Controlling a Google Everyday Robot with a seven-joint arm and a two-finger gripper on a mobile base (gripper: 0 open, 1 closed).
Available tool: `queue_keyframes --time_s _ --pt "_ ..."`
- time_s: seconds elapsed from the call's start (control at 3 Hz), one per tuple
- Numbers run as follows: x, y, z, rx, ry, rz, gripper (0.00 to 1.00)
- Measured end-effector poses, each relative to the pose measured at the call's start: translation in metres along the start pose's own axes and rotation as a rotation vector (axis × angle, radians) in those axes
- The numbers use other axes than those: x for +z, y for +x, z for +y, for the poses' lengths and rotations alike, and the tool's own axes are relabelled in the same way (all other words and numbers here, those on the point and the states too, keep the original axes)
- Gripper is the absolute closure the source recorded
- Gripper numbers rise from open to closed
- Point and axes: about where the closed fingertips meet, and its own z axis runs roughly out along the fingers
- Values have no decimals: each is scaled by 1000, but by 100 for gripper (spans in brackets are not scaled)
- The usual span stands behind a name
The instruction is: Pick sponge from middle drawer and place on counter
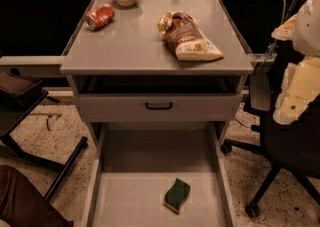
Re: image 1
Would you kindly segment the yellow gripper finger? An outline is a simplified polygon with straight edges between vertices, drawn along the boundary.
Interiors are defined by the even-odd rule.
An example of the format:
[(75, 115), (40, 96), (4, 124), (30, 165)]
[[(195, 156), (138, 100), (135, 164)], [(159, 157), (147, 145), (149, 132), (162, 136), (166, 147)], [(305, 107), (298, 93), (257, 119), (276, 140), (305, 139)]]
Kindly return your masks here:
[(294, 14), (288, 20), (286, 20), (279, 27), (275, 28), (271, 33), (271, 36), (274, 39), (280, 41), (292, 41), (294, 38), (294, 28), (296, 23), (297, 15)]
[(306, 56), (300, 63), (285, 69), (273, 120), (290, 125), (320, 95), (320, 58)]

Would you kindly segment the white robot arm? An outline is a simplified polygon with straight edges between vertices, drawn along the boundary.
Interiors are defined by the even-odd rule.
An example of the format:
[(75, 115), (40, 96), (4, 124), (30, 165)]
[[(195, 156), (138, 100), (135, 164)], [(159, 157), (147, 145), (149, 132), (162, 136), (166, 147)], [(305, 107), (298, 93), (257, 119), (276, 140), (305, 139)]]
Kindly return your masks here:
[(290, 125), (320, 95), (320, 0), (306, 0), (298, 13), (272, 32), (272, 37), (291, 41), (304, 59), (289, 63), (276, 101), (273, 120)]

